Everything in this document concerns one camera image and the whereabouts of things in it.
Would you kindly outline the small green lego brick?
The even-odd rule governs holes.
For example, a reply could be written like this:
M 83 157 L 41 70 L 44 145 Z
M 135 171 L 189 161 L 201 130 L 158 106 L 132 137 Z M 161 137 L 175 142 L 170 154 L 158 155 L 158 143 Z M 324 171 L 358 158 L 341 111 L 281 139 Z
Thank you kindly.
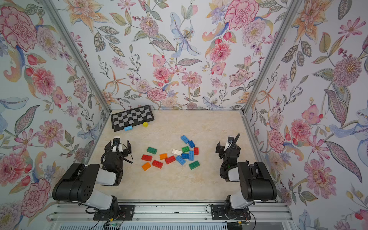
M 187 153 L 187 152 L 190 152 L 190 147 L 189 146 L 182 147 L 182 153 Z

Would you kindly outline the white lego brick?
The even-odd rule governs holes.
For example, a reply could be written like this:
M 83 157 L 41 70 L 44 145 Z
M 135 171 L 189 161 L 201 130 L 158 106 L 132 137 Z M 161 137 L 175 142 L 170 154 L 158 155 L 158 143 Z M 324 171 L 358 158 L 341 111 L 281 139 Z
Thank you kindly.
M 181 150 L 173 149 L 172 154 L 181 156 L 183 152 Z

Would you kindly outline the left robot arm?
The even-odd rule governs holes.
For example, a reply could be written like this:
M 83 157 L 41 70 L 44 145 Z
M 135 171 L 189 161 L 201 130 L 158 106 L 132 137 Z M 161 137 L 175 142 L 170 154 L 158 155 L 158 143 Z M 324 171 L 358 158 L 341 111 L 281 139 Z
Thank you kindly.
M 94 211 L 94 219 L 130 219 L 134 210 L 118 204 L 117 197 L 95 189 L 95 185 L 119 186 L 123 177 L 123 164 L 131 154 L 130 142 L 123 144 L 115 137 L 104 148 L 99 164 L 74 163 L 55 185 L 52 197 L 56 201 L 77 203 Z

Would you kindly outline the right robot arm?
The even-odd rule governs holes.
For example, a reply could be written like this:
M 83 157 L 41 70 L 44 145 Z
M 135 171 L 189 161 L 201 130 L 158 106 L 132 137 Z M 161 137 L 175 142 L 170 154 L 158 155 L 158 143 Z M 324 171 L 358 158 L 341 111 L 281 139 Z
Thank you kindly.
M 238 162 L 241 148 L 237 145 L 240 137 L 228 137 L 227 143 L 216 145 L 215 153 L 223 160 L 219 175 L 227 182 L 240 183 L 240 190 L 227 196 L 223 205 L 213 205 L 213 220 L 250 220 L 249 207 L 256 201 L 270 201 L 277 198 L 277 189 L 263 162 Z

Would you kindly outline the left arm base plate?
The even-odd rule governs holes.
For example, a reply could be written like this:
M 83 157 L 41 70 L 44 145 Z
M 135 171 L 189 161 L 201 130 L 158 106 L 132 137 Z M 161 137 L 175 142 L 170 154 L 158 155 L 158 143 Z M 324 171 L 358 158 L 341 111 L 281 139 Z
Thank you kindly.
M 118 205 L 118 208 L 96 211 L 93 220 L 132 220 L 134 211 L 134 205 Z

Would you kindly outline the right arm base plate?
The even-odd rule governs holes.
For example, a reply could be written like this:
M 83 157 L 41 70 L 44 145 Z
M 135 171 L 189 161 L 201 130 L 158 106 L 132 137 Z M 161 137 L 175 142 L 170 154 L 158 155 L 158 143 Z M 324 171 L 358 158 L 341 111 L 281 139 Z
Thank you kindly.
M 226 207 L 225 205 L 213 205 L 210 206 L 210 214 L 212 220 L 251 220 L 251 213 L 248 208 L 245 209 L 233 209 Z

